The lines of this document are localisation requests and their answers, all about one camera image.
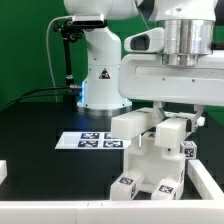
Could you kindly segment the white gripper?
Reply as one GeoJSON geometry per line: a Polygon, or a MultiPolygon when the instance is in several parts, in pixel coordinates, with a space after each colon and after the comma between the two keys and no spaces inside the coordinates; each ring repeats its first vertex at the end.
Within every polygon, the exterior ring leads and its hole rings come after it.
{"type": "Polygon", "coordinates": [[[205,124],[204,106],[224,106],[224,53],[202,56],[195,67],[163,65],[159,54],[128,54],[118,84],[123,97],[154,101],[160,122],[166,118],[162,102],[194,104],[187,131],[195,132],[205,124]]]}

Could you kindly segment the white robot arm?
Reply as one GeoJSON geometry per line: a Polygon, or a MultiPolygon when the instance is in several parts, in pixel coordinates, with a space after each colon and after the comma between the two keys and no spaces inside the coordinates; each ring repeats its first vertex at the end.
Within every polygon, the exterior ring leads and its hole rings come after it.
{"type": "Polygon", "coordinates": [[[224,0],[64,0],[84,30],[88,75],[78,106],[133,99],[224,107],[224,50],[212,44],[224,0]]]}

